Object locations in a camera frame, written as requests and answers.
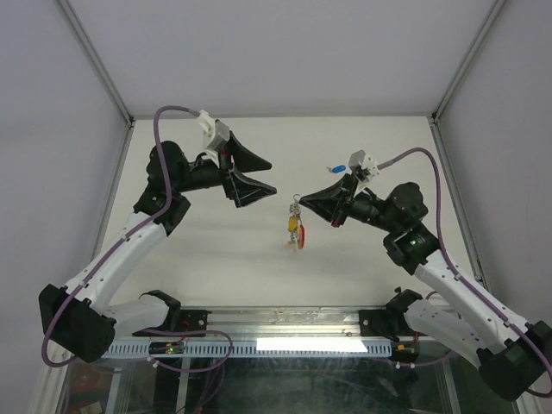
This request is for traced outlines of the yellow key tag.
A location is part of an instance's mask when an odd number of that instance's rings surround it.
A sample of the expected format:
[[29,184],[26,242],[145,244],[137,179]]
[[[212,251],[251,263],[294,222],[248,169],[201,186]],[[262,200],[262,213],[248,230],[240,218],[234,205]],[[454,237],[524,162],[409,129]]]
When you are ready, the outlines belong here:
[[297,216],[290,216],[288,219],[288,231],[290,233],[295,233],[298,231],[298,217]]

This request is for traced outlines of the red silver carabiner keyring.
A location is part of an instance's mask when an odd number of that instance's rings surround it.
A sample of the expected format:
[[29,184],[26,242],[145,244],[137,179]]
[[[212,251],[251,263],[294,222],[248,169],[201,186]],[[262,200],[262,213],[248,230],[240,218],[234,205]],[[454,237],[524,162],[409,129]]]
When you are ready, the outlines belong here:
[[288,222],[287,222],[287,231],[289,233],[289,240],[287,242],[287,246],[289,248],[293,248],[295,250],[302,250],[305,245],[306,240],[306,230],[303,225],[303,220],[301,217],[301,206],[299,204],[301,196],[299,194],[294,194],[292,196],[293,201],[289,206],[289,217],[290,216],[297,216],[298,217],[298,231],[295,233],[290,233],[288,231]]

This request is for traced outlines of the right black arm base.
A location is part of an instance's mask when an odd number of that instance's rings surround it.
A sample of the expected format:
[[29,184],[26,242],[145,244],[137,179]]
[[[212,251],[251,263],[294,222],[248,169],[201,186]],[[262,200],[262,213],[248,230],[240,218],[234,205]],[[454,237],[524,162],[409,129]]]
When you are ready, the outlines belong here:
[[382,336],[398,342],[401,336],[414,336],[415,331],[407,324],[405,313],[409,306],[423,297],[413,290],[397,288],[395,295],[378,309],[358,311],[361,336]]

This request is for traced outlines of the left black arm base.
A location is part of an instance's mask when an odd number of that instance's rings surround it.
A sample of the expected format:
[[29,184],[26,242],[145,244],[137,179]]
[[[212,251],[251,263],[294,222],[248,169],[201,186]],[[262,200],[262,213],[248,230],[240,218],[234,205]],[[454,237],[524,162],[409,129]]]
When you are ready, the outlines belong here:
[[187,310],[172,296],[160,291],[153,290],[140,295],[140,299],[157,299],[167,309],[163,320],[159,323],[147,326],[134,333],[134,336],[145,336],[148,329],[158,330],[165,333],[192,332],[207,327],[207,310]]

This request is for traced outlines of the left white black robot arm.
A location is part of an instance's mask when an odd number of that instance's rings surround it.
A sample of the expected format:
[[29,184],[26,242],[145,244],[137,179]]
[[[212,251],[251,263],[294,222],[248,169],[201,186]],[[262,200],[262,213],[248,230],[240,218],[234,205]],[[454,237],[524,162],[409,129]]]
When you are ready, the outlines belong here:
[[189,161],[173,141],[151,150],[147,186],[117,238],[62,287],[47,285],[39,307],[44,343],[55,342],[80,360],[99,360],[116,339],[157,329],[176,332],[183,321],[181,303],[160,290],[135,301],[111,299],[140,261],[181,224],[191,207],[188,191],[220,186],[238,208],[276,194],[275,187],[251,179],[271,163],[246,149],[234,134],[208,146]]

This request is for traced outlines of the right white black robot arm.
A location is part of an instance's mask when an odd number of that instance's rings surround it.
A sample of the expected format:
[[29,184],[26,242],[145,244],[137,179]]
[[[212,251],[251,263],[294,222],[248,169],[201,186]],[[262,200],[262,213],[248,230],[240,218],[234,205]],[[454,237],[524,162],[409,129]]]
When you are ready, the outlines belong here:
[[442,241],[423,224],[428,209],[419,185],[397,185],[385,199],[358,190],[347,174],[300,205],[338,228],[349,218],[386,232],[383,246],[392,262],[429,286],[455,311],[438,310],[421,295],[405,291],[387,305],[386,326],[434,338],[471,363],[485,384],[506,401],[529,392],[551,371],[551,328],[530,323],[501,303],[451,260]]

